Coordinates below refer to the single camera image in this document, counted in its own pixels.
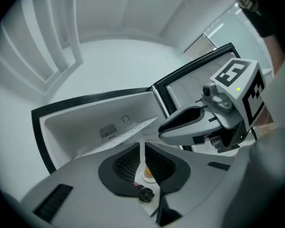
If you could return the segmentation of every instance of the cable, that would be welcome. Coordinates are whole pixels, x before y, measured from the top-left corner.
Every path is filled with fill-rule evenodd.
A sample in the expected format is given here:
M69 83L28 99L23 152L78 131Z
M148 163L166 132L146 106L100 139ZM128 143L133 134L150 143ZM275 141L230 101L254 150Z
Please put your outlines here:
M256 135L256 132L255 132L255 130L253 129L253 127L251 127L251 133L252 133L252 135L254 136L254 138L255 138L255 141L257 141L257 135Z

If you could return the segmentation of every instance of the open lid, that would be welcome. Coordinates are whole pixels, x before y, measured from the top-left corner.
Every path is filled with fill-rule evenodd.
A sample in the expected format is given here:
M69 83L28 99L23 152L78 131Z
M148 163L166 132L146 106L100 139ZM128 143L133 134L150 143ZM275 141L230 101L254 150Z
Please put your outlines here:
M154 84L168 114L194 100L200 99L202 85L231 58L239 54L229 43L186 64Z

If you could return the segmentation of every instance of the black knob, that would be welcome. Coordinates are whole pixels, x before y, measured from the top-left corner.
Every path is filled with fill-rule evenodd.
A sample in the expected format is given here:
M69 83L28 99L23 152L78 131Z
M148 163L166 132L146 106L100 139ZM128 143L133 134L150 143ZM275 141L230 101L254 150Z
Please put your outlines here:
M209 96L210 95L210 90L207 86L203 87L203 93L205 96Z
M138 186L138 198L142 202L150 203L154 197L154 193L150 188L146 188L143 185Z

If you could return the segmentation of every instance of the orange object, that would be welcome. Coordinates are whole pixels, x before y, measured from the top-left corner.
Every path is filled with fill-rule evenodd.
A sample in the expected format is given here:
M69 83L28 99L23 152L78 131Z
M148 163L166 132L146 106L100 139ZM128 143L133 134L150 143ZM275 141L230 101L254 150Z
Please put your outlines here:
M149 176L151 176L151 177L152 177L151 171L149 170L149 168L148 168L148 167L146 167L146 173L147 173L147 175L149 175Z

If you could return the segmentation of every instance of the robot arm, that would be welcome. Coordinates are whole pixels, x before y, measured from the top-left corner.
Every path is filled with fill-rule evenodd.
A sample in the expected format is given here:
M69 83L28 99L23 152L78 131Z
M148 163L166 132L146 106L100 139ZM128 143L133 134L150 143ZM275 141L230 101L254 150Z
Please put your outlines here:
M203 85L201 98L174 112L159 127L159 138L170 145L210 141L218 152L245 140L264 103L265 88L256 61L232 58Z

